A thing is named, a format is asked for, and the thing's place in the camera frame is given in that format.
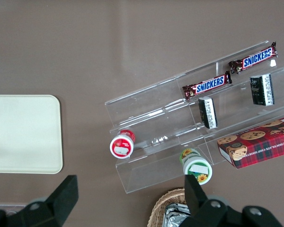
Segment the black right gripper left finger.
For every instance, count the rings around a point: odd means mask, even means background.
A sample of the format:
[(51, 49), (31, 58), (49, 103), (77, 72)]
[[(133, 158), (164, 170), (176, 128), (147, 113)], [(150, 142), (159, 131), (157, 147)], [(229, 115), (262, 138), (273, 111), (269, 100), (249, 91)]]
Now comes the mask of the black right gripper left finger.
[(25, 227), (61, 227), (79, 198), (76, 175), (67, 176), (45, 201), (29, 204), (21, 212)]

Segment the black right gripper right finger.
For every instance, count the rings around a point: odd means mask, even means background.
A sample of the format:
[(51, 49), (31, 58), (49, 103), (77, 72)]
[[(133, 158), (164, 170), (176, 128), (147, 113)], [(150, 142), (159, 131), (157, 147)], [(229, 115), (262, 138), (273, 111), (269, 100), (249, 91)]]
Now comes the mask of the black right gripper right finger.
[(185, 200), (190, 211), (181, 227), (232, 227), (228, 206), (219, 199), (209, 199), (192, 175), (185, 176)]

